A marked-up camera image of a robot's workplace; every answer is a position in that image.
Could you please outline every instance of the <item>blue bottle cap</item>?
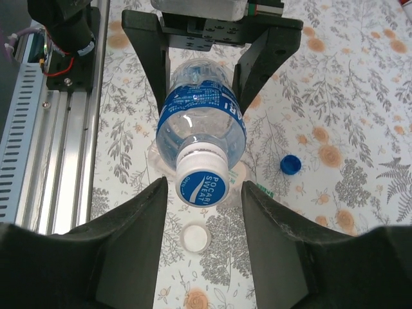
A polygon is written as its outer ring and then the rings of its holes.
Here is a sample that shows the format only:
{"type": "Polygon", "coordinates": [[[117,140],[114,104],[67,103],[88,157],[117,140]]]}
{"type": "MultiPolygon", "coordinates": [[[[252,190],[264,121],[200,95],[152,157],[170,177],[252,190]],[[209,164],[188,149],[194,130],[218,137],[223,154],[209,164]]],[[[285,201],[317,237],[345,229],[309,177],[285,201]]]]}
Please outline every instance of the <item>blue bottle cap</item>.
{"type": "Polygon", "coordinates": [[[302,162],[298,157],[288,154],[281,160],[281,170],[287,175],[294,175],[302,168],[302,162]]]}

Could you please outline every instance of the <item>floral tablecloth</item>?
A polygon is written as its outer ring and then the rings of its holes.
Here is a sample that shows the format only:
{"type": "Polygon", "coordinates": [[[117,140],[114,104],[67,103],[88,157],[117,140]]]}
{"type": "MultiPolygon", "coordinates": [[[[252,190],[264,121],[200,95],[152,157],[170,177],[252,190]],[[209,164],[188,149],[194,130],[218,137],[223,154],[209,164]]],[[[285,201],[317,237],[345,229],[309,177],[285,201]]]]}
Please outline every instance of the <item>floral tablecloth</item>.
{"type": "MultiPolygon", "coordinates": [[[[358,235],[412,223],[411,22],[397,0],[285,5],[285,17],[304,21],[301,47],[246,112],[243,162],[268,194],[331,229],[358,235]],[[295,176],[279,171],[287,154],[303,162],[295,176]]],[[[125,8],[154,12],[149,0],[111,1],[92,218],[161,176],[147,164],[158,112],[121,29],[125,8]]],[[[244,51],[171,50],[172,70],[195,57],[233,68],[244,51]]],[[[256,308],[241,209],[189,207],[169,187],[154,308],[256,308]],[[212,234],[200,255],[179,242],[192,221],[212,234]]]]}

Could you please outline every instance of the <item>screw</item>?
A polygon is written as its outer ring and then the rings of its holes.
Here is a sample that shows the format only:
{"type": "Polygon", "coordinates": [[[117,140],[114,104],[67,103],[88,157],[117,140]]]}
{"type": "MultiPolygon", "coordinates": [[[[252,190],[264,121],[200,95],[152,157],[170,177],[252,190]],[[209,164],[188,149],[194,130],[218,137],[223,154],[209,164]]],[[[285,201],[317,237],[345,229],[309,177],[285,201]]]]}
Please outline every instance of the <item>screw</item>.
{"type": "Polygon", "coordinates": [[[64,79],[64,83],[66,84],[66,86],[71,86],[73,84],[71,79],[64,79]]]}

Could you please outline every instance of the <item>pocari sweat logo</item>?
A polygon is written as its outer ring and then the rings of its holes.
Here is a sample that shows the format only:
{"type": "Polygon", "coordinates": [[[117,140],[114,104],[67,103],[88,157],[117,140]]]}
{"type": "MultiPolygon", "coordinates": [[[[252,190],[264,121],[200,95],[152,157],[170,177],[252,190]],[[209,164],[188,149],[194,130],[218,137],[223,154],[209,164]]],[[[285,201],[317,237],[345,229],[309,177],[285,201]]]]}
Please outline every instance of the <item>pocari sweat logo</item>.
{"type": "Polygon", "coordinates": [[[211,172],[195,172],[188,175],[180,184],[180,193],[189,203],[207,207],[221,200],[226,185],[220,176],[211,172]]]}

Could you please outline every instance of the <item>cable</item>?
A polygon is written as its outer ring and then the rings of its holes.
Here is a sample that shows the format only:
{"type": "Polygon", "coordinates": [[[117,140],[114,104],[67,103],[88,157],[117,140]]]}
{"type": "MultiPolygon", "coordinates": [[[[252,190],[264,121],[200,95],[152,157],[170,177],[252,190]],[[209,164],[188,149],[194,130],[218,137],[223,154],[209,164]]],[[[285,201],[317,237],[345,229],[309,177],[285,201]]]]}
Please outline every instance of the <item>cable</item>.
{"type": "Polygon", "coordinates": [[[67,69],[65,69],[65,70],[63,70],[63,71],[60,71],[60,72],[57,72],[57,73],[46,73],[46,72],[43,72],[43,73],[44,73],[47,77],[56,77],[56,76],[60,76],[60,75],[66,74],[66,73],[68,73],[68,72],[71,70],[71,68],[73,67],[74,61],[75,61],[75,58],[72,57],[71,60],[70,60],[69,66],[67,67],[67,69]]]}

